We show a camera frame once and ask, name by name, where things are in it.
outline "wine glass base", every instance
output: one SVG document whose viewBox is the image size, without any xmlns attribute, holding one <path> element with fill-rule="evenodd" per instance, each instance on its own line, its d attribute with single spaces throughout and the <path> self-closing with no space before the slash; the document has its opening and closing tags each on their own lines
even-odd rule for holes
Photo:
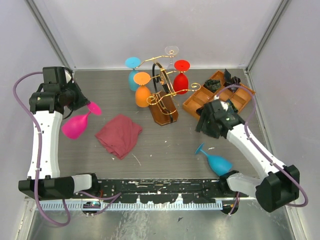
<svg viewBox="0 0 320 240">
<path fill-rule="evenodd" d="M 127 68 L 135 69 L 140 65 L 141 61 L 139 58 L 132 56 L 125 60 L 124 64 Z"/>
<path fill-rule="evenodd" d="M 167 46 L 164 49 L 165 54 L 167 54 L 168 56 L 176 56 L 179 52 L 179 48 L 177 46 Z"/>
<path fill-rule="evenodd" d="M 202 143 L 202 144 L 197 148 L 197 150 L 195 150 L 194 155 L 198 154 L 198 153 L 201 151 L 201 149 L 202 149 L 202 147 L 203 147 L 204 145 L 205 145 L 205 143 Z"/>
</svg>

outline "debris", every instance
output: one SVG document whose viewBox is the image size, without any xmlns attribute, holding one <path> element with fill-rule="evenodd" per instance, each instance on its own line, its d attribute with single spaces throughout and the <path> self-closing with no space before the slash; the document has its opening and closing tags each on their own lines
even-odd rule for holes
<svg viewBox="0 0 320 240">
<path fill-rule="evenodd" d="M 138 161 L 138 163 L 139 163 L 139 165 L 140 165 L 140 167 L 141 167 L 141 163 L 139 162 L 138 158 L 137 158 L 133 153 L 131 153 L 131 154 L 132 154 L 132 156 L 134 156 L 134 158 Z"/>
</svg>

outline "pink wine glass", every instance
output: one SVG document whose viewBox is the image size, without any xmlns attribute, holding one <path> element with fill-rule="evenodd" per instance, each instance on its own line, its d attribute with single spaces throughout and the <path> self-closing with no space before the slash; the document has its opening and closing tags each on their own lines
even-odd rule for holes
<svg viewBox="0 0 320 240">
<path fill-rule="evenodd" d="M 84 133 L 88 126 L 88 117 L 91 113 L 95 115 L 101 115 L 102 111 L 100 107 L 91 102 L 87 105 L 90 110 L 87 114 L 78 115 L 70 118 L 61 128 L 64 135 L 70 139 L 77 139 Z"/>
</svg>

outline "metal floor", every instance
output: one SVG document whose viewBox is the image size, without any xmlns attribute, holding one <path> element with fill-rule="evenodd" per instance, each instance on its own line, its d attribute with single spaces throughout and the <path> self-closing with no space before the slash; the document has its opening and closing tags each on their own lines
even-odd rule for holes
<svg viewBox="0 0 320 240">
<path fill-rule="evenodd" d="M 216 69 L 193 69 L 187 72 L 189 83 L 204 83 Z M 242 69 L 229 69 L 232 76 L 246 84 Z M 233 163 L 233 169 L 257 177 L 249 161 L 227 140 L 213 139 L 195 132 L 197 120 L 181 105 L 191 93 L 177 96 L 180 103 L 178 121 L 166 126 L 154 123 L 149 108 L 139 108 L 135 93 L 128 86 L 130 70 L 77 71 L 76 80 L 84 95 L 102 109 L 102 116 L 91 115 L 86 132 L 77 140 L 59 135 L 59 167 L 61 176 L 96 173 L 98 178 L 217 178 L 207 160 L 194 152 L 205 143 L 208 153 L 220 155 Z M 241 112 L 246 119 L 252 103 Z M 84 114 L 86 109 L 74 113 Z M 109 154 L 95 138 L 105 123 L 117 114 L 130 117 L 140 124 L 143 132 L 132 152 L 123 160 Z M 263 142 L 257 118 L 249 123 L 253 134 Z M 49 211 L 55 220 L 64 222 L 62 211 Z M 252 200 L 240 201 L 238 212 L 228 217 L 216 210 L 183 211 L 107 211 L 85 217 L 81 211 L 72 211 L 70 225 L 50 227 L 35 211 L 28 240 L 291 240 L 295 239 L 284 207 L 269 214 Z"/>
<path fill-rule="evenodd" d="M 230 69 L 232 76 L 237 76 L 246 84 L 242 69 Z M 189 70 L 186 75 L 189 83 L 203 84 L 216 69 Z M 148 107 L 136 105 L 135 93 L 129 89 L 130 70 L 77 71 L 76 81 L 84 95 L 96 102 L 102 109 L 102 116 L 91 115 L 85 133 L 77 140 L 59 135 L 59 167 L 61 176 L 79 173 L 96 173 L 98 178 L 215 178 L 207 160 L 194 152 L 201 143 L 209 154 L 220 155 L 233 163 L 233 169 L 245 175 L 257 177 L 249 161 L 224 138 L 214 139 L 195 132 L 197 120 L 182 109 L 182 103 L 192 94 L 177 95 L 179 117 L 177 122 L 159 126 L 152 118 Z M 73 115 L 84 114 L 83 107 Z M 241 112 L 245 120 L 252 111 L 250 102 Z M 118 114 L 130 117 L 142 126 L 143 131 L 131 153 L 119 160 L 108 153 L 98 142 L 95 134 Z M 257 118 L 249 127 L 258 140 L 263 136 Z"/>
<path fill-rule="evenodd" d="M 48 215 L 65 222 L 63 211 Z M 292 240 L 285 208 L 267 213 L 254 200 L 240 201 L 232 217 L 219 210 L 71 212 L 65 227 L 52 227 L 36 211 L 28 240 Z"/>
</svg>

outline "orange tray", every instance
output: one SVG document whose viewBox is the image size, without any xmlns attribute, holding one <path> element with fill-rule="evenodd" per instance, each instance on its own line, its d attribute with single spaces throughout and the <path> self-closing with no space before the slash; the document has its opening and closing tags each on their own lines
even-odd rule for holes
<svg viewBox="0 0 320 240">
<path fill-rule="evenodd" d="M 196 119 L 199 119 L 200 116 L 196 113 L 198 108 L 201 108 L 204 104 L 212 101 L 214 96 L 219 93 L 222 89 L 224 89 L 224 84 L 226 83 L 224 78 L 224 73 L 222 71 L 217 71 L 213 74 L 210 79 L 219 80 L 221 83 L 221 87 L 215 92 L 211 92 L 202 86 L 198 91 L 192 94 L 182 105 L 182 108 L 194 116 Z M 240 85 L 246 89 L 248 89 L 253 95 L 256 94 L 255 91 L 248 88 L 247 86 L 240 83 Z M 238 109 L 240 113 L 245 106 L 250 102 L 251 96 L 244 89 L 237 89 L 237 91 L 232 92 L 230 90 L 225 90 L 219 96 L 220 100 L 227 101 L 228 99 L 234 104 L 234 106 Z"/>
</svg>

